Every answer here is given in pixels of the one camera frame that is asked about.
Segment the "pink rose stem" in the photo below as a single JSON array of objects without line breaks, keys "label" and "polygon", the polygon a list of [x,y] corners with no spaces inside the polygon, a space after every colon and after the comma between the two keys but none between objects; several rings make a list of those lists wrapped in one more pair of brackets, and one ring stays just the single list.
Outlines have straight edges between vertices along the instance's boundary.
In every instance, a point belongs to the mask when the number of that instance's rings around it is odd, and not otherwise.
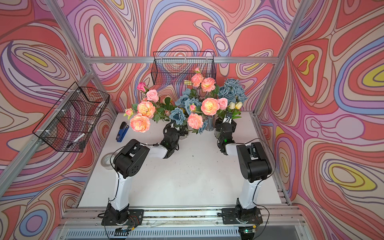
[{"label": "pink rose stem", "polygon": [[159,121],[169,121],[166,115],[166,109],[161,104],[152,101],[142,101],[139,104],[133,104],[129,109],[125,109],[124,117],[129,121],[129,126],[134,132],[145,133],[151,123]]},{"label": "pink rose stem", "polygon": [[160,97],[157,90],[150,90],[145,83],[139,83],[137,90],[145,95],[145,98],[142,100],[142,102],[138,104],[138,111],[144,111],[153,108],[161,108],[164,110],[166,109],[166,105],[160,102]]}]

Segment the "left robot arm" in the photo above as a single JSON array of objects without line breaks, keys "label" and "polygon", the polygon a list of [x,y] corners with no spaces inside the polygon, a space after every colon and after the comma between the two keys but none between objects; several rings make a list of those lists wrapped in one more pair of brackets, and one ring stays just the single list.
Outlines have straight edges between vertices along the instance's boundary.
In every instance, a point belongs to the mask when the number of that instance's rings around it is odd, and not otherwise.
[{"label": "left robot arm", "polygon": [[143,222],[144,210],[131,209],[129,193],[133,177],[140,171],[147,158],[167,159],[179,150],[180,137],[188,130],[177,127],[171,121],[163,129],[163,140],[159,144],[144,144],[136,139],[130,140],[110,160],[116,172],[115,195],[108,200],[106,210],[98,217],[102,218],[102,226],[130,226],[136,228]]}]

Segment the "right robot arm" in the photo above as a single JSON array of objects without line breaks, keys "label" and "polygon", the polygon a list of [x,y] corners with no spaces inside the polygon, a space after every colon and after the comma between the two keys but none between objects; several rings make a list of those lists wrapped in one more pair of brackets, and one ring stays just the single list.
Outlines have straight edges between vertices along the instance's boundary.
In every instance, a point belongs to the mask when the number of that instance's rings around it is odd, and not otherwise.
[{"label": "right robot arm", "polygon": [[235,156],[239,160],[241,175],[244,178],[242,192],[237,198],[234,208],[224,208],[218,213],[223,224],[252,224],[258,226],[263,223],[261,210],[256,204],[256,198],[261,185],[272,174],[272,166],[263,148],[256,140],[239,144],[233,140],[236,122],[231,117],[216,124],[215,136],[220,152],[226,156]]}]

